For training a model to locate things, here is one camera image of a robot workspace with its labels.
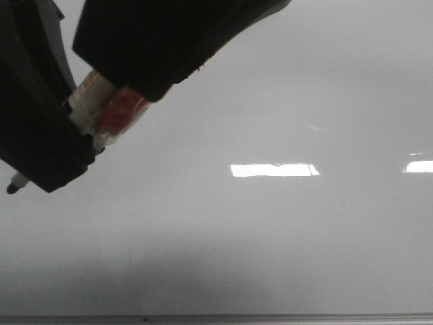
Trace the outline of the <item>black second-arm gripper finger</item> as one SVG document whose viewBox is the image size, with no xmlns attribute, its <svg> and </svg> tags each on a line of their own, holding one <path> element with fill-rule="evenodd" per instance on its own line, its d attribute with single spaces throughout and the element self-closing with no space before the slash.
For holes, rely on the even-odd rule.
<svg viewBox="0 0 433 325">
<path fill-rule="evenodd" d="M 1 160 L 16 170 L 7 192 L 32 182 L 50 193 L 95 160 L 70 120 L 76 88 L 54 1 L 1 2 Z"/>
<path fill-rule="evenodd" d="M 72 48 L 117 87 L 162 99 L 288 1 L 86 1 Z"/>
</svg>

